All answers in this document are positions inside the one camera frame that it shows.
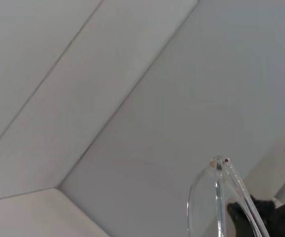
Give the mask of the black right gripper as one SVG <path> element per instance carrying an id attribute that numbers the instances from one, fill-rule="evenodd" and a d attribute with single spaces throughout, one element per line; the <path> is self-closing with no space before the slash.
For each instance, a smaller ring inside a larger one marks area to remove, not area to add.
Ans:
<path id="1" fill-rule="evenodd" d="M 277 206 L 275 199 L 251 199 L 262 218 L 271 237 L 285 237 L 285 204 Z M 234 224 L 236 237 L 254 237 L 253 229 L 241 206 L 235 203 L 227 205 L 227 211 Z"/>

